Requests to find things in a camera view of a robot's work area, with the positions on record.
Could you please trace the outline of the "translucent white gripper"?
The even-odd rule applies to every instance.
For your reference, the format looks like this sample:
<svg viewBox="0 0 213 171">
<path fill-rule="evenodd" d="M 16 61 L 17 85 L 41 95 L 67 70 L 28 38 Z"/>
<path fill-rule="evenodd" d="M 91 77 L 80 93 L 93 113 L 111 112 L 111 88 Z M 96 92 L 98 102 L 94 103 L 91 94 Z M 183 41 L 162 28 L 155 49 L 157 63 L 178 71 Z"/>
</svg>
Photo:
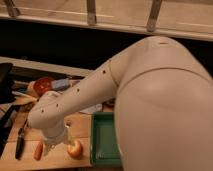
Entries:
<svg viewBox="0 0 213 171">
<path fill-rule="evenodd" d="M 66 145 L 74 144 L 74 139 L 69 133 L 69 129 L 67 127 L 63 127 L 60 130 L 54 129 L 51 131 L 43 131 L 42 134 L 45 156 L 47 156 L 52 149 L 54 149 L 57 145 L 61 143 L 64 143 Z"/>
</svg>

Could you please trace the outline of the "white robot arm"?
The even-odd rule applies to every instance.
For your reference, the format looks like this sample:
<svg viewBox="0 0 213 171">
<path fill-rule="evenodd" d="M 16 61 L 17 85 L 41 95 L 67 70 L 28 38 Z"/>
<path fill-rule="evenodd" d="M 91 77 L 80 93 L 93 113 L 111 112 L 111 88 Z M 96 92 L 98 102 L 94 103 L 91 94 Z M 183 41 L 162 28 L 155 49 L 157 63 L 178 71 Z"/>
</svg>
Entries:
<svg viewBox="0 0 213 171">
<path fill-rule="evenodd" d="M 45 141 L 64 142 L 64 117 L 114 98 L 124 171 L 213 171 L 213 77 L 179 42 L 147 37 L 28 115 Z"/>
</svg>

